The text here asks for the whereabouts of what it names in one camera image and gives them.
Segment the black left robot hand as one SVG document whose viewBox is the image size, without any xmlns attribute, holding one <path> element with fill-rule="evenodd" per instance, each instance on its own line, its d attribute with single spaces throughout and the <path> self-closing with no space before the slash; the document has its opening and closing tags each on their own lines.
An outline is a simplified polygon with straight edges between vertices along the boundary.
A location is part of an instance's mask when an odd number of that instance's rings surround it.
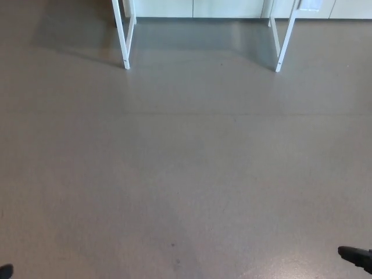
<svg viewBox="0 0 372 279">
<path fill-rule="evenodd" d="M 11 279 L 13 276 L 13 265 L 8 263 L 0 267 L 0 279 Z"/>
</svg>

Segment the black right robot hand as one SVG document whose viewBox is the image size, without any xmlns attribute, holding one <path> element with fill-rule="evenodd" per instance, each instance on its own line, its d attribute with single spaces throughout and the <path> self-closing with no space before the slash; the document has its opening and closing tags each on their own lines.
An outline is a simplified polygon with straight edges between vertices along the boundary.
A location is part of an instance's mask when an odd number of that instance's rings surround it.
<svg viewBox="0 0 372 279">
<path fill-rule="evenodd" d="M 360 267 L 371 274 L 371 249 L 365 250 L 351 246 L 339 246 L 338 254 L 343 260 L 353 263 L 356 267 Z"/>
</svg>

